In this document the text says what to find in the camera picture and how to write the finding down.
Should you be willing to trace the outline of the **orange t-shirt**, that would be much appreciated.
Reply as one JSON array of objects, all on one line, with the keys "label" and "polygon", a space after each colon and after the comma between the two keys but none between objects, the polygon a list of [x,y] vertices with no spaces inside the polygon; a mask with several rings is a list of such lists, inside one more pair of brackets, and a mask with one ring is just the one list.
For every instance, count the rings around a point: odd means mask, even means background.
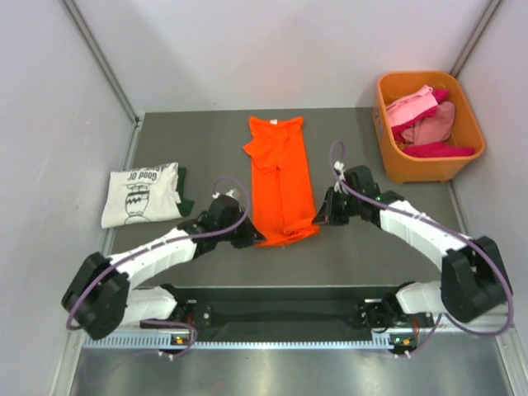
[{"label": "orange t-shirt", "polygon": [[302,117],[248,121],[252,221],[265,237],[260,248],[283,247],[319,233]]}]

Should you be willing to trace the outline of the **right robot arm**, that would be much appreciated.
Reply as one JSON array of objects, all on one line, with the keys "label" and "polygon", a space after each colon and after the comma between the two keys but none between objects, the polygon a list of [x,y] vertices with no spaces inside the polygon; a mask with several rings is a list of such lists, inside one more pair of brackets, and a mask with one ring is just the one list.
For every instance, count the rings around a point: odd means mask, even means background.
[{"label": "right robot arm", "polygon": [[394,191],[380,191],[367,166],[345,168],[335,162],[337,178],[328,188],[313,223],[342,226],[359,217],[416,249],[441,273],[439,281],[410,281],[394,291],[385,317],[397,327],[415,314],[445,314],[469,323],[498,305],[512,304],[512,288],[497,244],[471,238],[415,209]]}]

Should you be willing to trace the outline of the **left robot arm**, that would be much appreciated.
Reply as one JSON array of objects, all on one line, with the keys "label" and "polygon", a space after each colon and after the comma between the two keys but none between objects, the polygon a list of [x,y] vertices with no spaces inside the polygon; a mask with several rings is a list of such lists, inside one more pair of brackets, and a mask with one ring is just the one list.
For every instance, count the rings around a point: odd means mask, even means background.
[{"label": "left robot arm", "polygon": [[242,249],[265,239],[239,202],[220,194],[197,218],[181,222],[160,238],[109,257],[100,252],[87,256],[61,300],[68,313],[66,327],[82,329],[94,340],[129,323],[163,321],[178,327],[186,320],[187,308],[172,290],[140,285],[212,252],[221,242]]}]

